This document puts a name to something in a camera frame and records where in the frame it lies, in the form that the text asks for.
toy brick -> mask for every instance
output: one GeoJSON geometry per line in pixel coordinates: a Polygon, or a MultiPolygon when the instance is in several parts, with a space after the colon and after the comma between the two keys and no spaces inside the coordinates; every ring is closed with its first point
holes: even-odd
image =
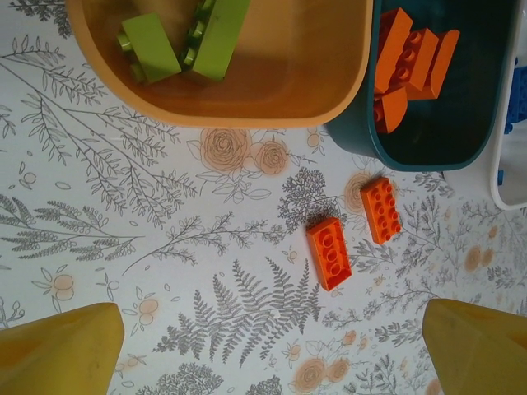
{"type": "Polygon", "coordinates": [[[375,69],[375,93],[385,93],[412,28],[412,19],[398,8],[380,16],[379,45],[375,69]]]}
{"type": "Polygon", "coordinates": [[[422,91],[409,87],[408,100],[432,100],[439,97],[458,40],[459,30],[449,30],[439,35],[439,44],[437,45],[425,86],[422,91]]]}
{"type": "Polygon", "coordinates": [[[382,95],[373,104],[373,118],[377,132],[392,133],[403,121],[407,109],[405,88],[382,95]]]}
{"type": "Polygon", "coordinates": [[[361,189],[361,197],[374,242],[383,244],[401,231],[393,187],[386,177],[366,185],[361,189]]]}
{"type": "Polygon", "coordinates": [[[181,57],[188,77],[197,74],[197,81],[225,78],[249,5],[250,0],[200,2],[189,30],[189,47],[181,57]]]}
{"type": "Polygon", "coordinates": [[[439,38],[429,29],[410,33],[397,62],[395,73],[389,82],[389,88],[404,86],[409,90],[422,91],[438,43],[439,38]]]}
{"type": "Polygon", "coordinates": [[[118,41],[125,53],[135,53],[137,62],[130,66],[138,82],[152,83],[181,72],[170,41],[156,13],[123,22],[118,41]]]}
{"type": "Polygon", "coordinates": [[[320,284],[325,290],[332,290],[353,275],[338,218],[328,218],[309,229],[307,240],[320,284]]]}

bowl rim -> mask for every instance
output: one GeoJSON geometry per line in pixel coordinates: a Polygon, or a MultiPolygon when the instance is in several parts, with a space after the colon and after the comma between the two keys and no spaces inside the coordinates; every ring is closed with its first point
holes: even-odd
{"type": "Polygon", "coordinates": [[[194,128],[303,128],[327,123],[331,119],[337,117],[352,102],[361,87],[368,65],[371,25],[373,19],[373,0],[365,0],[365,3],[366,28],[362,38],[361,64],[357,77],[352,83],[351,89],[332,109],[312,117],[302,118],[222,118],[177,114],[166,109],[160,109],[131,91],[117,77],[111,77],[114,73],[100,54],[95,41],[91,38],[91,32],[86,23],[82,0],[66,0],[66,10],[77,44],[87,62],[91,65],[94,73],[102,80],[110,91],[119,97],[125,104],[150,118],[159,120],[163,123],[194,128]]]}

plant sketch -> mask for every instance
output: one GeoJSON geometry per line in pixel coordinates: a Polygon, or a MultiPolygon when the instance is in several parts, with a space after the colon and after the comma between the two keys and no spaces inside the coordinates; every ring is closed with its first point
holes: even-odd
{"type": "MultiPolygon", "coordinates": [[[[174,134],[173,128],[137,116],[130,110],[129,115],[122,115],[115,107],[92,113],[67,109],[56,101],[59,97],[67,96],[72,104],[82,100],[86,105],[96,105],[99,103],[97,97],[106,95],[104,88],[97,85],[95,78],[88,79],[85,72],[76,73],[71,68],[66,71],[60,64],[65,59],[60,49],[51,49],[38,37],[31,46],[27,36],[20,45],[14,39],[12,47],[13,52],[0,59],[35,67],[42,72],[42,88],[39,88],[5,63],[0,64],[33,90],[28,94],[29,99],[22,101],[34,110],[22,118],[23,123],[34,125],[30,136],[38,137],[49,161],[55,159],[66,166],[75,157],[84,163],[91,191],[100,194],[107,210],[112,208],[123,215],[130,209],[162,228],[181,208],[184,198],[196,196],[196,188],[187,174],[177,174],[176,170],[161,173],[152,170],[157,159],[166,156],[162,143],[167,135],[174,134]],[[81,115],[86,113],[102,121],[100,127],[104,131],[84,122],[81,115]],[[77,128],[66,129],[66,121],[75,123],[77,128]],[[108,136],[106,129],[117,133],[119,138],[108,136]]],[[[169,136],[168,140],[178,142],[175,136],[169,136]]]]}
{"type": "Polygon", "coordinates": [[[77,255],[77,261],[101,258],[112,261],[133,253],[133,241],[142,237],[107,233],[103,228],[109,219],[92,207],[79,210],[55,201],[48,205],[31,214],[16,197],[0,194],[0,224],[22,229],[16,237],[0,237],[0,240],[16,244],[12,250],[17,253],[25,252],[18,258],[40,258],[68,251],[77,255]]]}
{"type": "Polygon", "coordinates": [[[280,197],[278,218],[286,220],[286,228],[292,234],[299,227],[311,227],[330,216],[336,216],[343,224],[347,214],[341,212],[338,196],[326,196],[326,181],[320,170],[301,167],[296,176],[287,177],[282,186],[285,196],[280,197]]]}
{"type": "Polygon", "coordinates": [[[14,323],[15,321],[23,318],[24,315],[26,315],[24,309],[20,308],[20,302],[18,300],[13,303],[11,310],[11,315],[6,314],[5,302],[0,296],[0,325],[2,325],[0,329],[9,328],[9,323],[14,323]]]}
{"type": "Polygon", "coordinates": [[[140,388],[136,395],[210,395],[220,388],[223,379],[206,365],[181,364],[178,373],[163,374],[155,387],[140,388]]]}
{"type": "Polygon", "coordinates": [[[210,337],[210,361],[221,351],[222,361],[226,363],[231,353],[244,343],[241,367],[257,346],[261,345],[260,359],[265,360],[276,342],[293,328],[303,333],[308,318],[318,321],[321,309],[319,283],[309,289],[309,263],[305,262],[302,277],[295,285],[285,270],[269,258],[267,262],[274,275],[272,289],[263,286],[262,280],[234,261],[236,290],[229,289],[218,275],[214,275],[212,287],[216,306],[206,302],[201,291],[196,290],[195,319],[179,313],[179,327],[168,327],[168,336],[161,339],[154,351],[177,349],[182,356],[192,351],[199,359],[210,337]]]}
{"type": "Polygon", "coordinates": [[[64,0],[16,0],[10,2],[9,7],[24,12],[27,16],[38,16],[43,22],[53,18],[59,35],[64,39],[72,35],[64,0]]]}
{"type": "Polygon", "coordinates": [[[355,381],[344,386],[348,395],[404,395],[422,393],[427,385],[427,375],[431,371],[428,360],[420,360],[413,374],[398,375],[395,361],[390,354],[382,356],[375,362],[373,369],[365,368],[355,375],[355,381]]]}
{"type": "Polygon", "coordinates": [[[379,342],[384,343],[391,340],[395,347],[402,344],[414,343],[422,339],[422,325],[418,319],[406,319],[403,324],[391,323],[387,327],[382,326],[375,329],[375,336],[379,342]]]}
{"type": "Polygon", "coordinates": [[[245,395],[282,395],[282,385],[280,378],[273,376],[270,379],[260,381],[258,384],[250,386],[245,395]]]}
{"type": "Polygon", "coordinates": [[[415,184],[424,187],[428,193],[438,192],[439,196],[444,198],[453,198],[454,189],[449,187],[441,173],[421,172],[415,174],[415,184]]]}
{"type": "Polygon", "coordinates": [[[285,232],[280,225],[271,225],[268,229],[267,221],[251,221],[245,223],[244,227],[233,227],[231,221],[234,214],[217,216],[216,221],[211,227],[202,225],[201,216],[192,216],[180,220],[179,229],[175,226],[166,232],[168,241],[161,247],[152,250],[134,261],[124,271],[126,274],[133,266],[140,263],[144,258],[153,256],[160,261],[169,258],[178,258],[183,263],[190,263],[192,266],[198,264],[195,253],[182,245],[214,247],[219,256],[222,256],[229,247],[229,241],[235,241],[241,249],[249,249],[253,245],[251,239],[260,238],[262,241],[273,245],[279,244],[285,237],[285,232]]]}
{"type": "Polygon", "coordinates": [[[386,244],[374,245],[370,240],[363,239],[354,247],[357,254],[351,254],[353,267],[360,273],[376,273],[385,265],[395,265],[397,253],[386,244]]]}
{"type": "Polygon", "coordinates": [[[190,140],[187,147],[194,159],[208,169],[197,174],[203,181],[212,184],[212,193],[225,196],[224,202],[232,200],[239,204],[245,198],[263,200],[271,191],[254,188],[254,183],[263,175],[281,174],[289,160],[295,165],[302,161],[315,163],[305,155],[297,156],[287,148],[284,141],[277,141],[276,130],[204,129],[200,140],[190,140]]]}
{"type": "Polygon", "coordinates": [[[8,118],[11,109],[5,105],[0,105],[0,128],[2,128],[2,138],[6,138],[8,134],[16,136],[15,124],[8,118]]]}

green building block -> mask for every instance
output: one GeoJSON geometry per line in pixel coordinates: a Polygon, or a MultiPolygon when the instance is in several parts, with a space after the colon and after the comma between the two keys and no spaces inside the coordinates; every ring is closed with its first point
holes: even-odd
{"type": "Polygon", "coordinates": [[[225,77],[250,0],[202,0],[181,55],[185,70],[213,81],[225,77]]]}
{"type": "Polygon", "coordinates": [[[135,53],[130,68],[137,82],[152,83],[181,72],[181,66],[156,13],[123,22],[117,40],[125,53],[135,53]]]}

white container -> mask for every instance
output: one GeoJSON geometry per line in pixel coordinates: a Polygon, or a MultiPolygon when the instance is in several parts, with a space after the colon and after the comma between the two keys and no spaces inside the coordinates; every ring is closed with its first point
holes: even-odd
{"type": "Polygon", "coordinates": [[[492,135],[473,163],[461,170],[445,172],[446,181],[457,193],[492,199],[502,210],[527,207],[527,121],[514,124],[509,134],[504,133],[515,58],[517,67],[527,66],[525,2],[520,4],[514,32],[506,51],[510,66],[505,71],[492,135]],[[504,170],[500,186],[498,170],[504,170]]]}

